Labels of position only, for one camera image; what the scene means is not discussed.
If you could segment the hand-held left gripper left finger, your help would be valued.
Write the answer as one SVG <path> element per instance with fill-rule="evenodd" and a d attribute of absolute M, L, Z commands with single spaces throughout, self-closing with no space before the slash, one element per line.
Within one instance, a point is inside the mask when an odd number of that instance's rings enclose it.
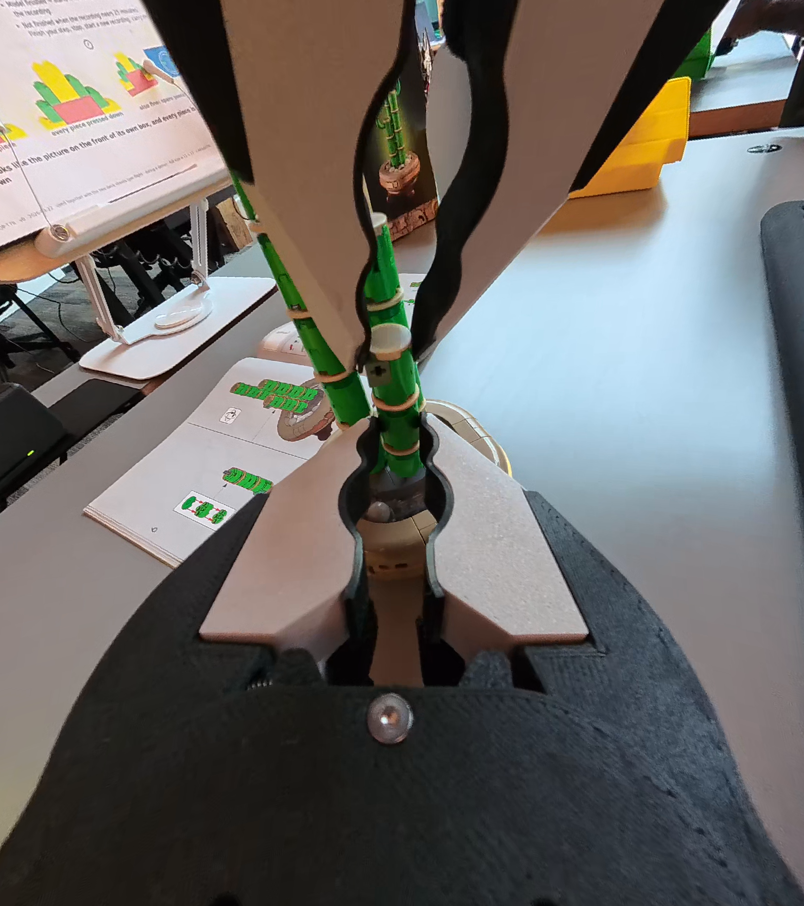
<path fill-rule="evenodd" d="M 377 424 L 363 419 L 272 489 L 200 627 L 204 640 L 304 649 L 324 663 L 349 638 L 345 602 L 362 577 L 356 525 L 376 446 Z"/>

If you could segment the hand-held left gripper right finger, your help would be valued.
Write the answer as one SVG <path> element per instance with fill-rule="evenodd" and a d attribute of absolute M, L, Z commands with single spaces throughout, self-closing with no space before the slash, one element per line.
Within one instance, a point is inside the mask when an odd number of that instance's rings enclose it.
<path fill-rule="evenodd" d="M 434 415 L 433 464 L 451 512 L 431 536 L 444 593 L 441 639 L 471 662 L 482 651 L 588 639 L 579 612 L 522 486 Z"/>

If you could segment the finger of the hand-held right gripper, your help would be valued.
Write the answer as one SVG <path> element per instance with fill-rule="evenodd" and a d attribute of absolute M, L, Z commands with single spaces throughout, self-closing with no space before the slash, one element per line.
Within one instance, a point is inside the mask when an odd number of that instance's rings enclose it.
<path fill-rule="evenodd" d="M 353 369 L 374 243 L 355 162 L 410 2 L 222 2 L 251 160 L 244 187 L 323 339 Z"/>
<path fill-rule="evenodd" d="M 662 2 L 446 2 L 428 145 L 464 142 L 440 191 L 413 352 L 461 319 L 564 203 Z"/>

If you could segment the green bamboo brick model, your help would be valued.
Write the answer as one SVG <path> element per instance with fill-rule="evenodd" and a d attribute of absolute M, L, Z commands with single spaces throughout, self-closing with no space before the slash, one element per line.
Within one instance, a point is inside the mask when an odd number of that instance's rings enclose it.
<path fill-rule="evenodd" d="M 330 349 L 289 276 L 269 235 L 256 216 L 247 185 L 232 176 L 240 213 L 248 218 L 271 268 L 315 377 L 325 391 L 337 427 L 344 431 L 365 416 L 366 392 L 360 377 L 345 368 Z M 469 445 L 511 474 L 503 449 L 469 413 L 446 402 L 424 398 L 410 350 L 408 307 L 396 268 L 386 216 L 372 213 L 376 259 L 368 271 L 363 301 L 371 348 L 365 374 L 371 411 L 379 429 L 377 462 L 369 474 L 369 506 L 358 523 L 368 574 L 378 580 L 412 578 L 424 570 L 427 540 L 436 520 L 424 502 L 425 470 L 417 435 L 420 415 L 436 415 Z"/>

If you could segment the grey desk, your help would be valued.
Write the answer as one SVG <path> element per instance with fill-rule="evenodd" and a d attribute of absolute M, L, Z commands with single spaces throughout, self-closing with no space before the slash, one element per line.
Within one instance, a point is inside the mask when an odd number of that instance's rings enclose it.
<path fill-rule="evenodd" d="M 423 383 L 658 612 L 804 889 L 804 526 L 760 249 L 798 199 L 804 130 L 691 142 L 655 189 L 564 206 Z M 84 506 L 283 321 L 274 296 L 0 514 L 0 844 L 168 573 Z"/>

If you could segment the black bamboo product box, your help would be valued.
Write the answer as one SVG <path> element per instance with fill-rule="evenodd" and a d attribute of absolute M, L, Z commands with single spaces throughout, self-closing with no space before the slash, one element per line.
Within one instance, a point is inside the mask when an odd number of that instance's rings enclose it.
<path fill-rule="evenodd" d="M 433 220 L 437 188 L 427 147 L 427 94 L 438 39 L 436 2 L 415 4 L 408 60 L 377 111 L 363 158 L 370 206 L 393 241 Z"/>

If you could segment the yellow plastic bin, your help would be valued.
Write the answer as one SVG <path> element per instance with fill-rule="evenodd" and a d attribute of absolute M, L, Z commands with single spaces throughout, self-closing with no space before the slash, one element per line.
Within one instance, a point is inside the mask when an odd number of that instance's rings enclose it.
<path fill-rule="evenodd" d="M 569 198 L 589 198 L 657 185 L 661 169 L 682 159 L 688 140 L 692 81 L 669 80 L 588 185 Z"/>

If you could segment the open instruction booklet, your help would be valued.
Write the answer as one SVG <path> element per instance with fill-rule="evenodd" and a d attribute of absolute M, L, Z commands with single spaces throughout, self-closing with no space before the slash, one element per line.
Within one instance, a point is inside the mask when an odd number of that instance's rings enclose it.
<path fill-rule="evenodd" d="M 256 357 L 229 368 L 182 425 L 83 513 L 176 568 L 338 433 L 289 321 L 264 336 Z"/>

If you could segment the green plastic bin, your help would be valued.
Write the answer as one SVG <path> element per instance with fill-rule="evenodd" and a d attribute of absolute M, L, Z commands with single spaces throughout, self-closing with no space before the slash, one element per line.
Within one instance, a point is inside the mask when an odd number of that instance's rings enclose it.
<path fill-rule="evenodd" d="M 693 83 L 705 78 L 713 63 L 712 28 L 709 28 L 671 78 L 688 77 Z"/>

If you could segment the printed instruction sheet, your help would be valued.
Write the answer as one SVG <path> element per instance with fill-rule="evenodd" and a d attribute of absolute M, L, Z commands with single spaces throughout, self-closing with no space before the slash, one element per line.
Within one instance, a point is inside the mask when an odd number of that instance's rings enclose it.
<path fill-rule="evenodd" d="M 0 1 L 0 249 L 225 171 L 144 2 Z"/>

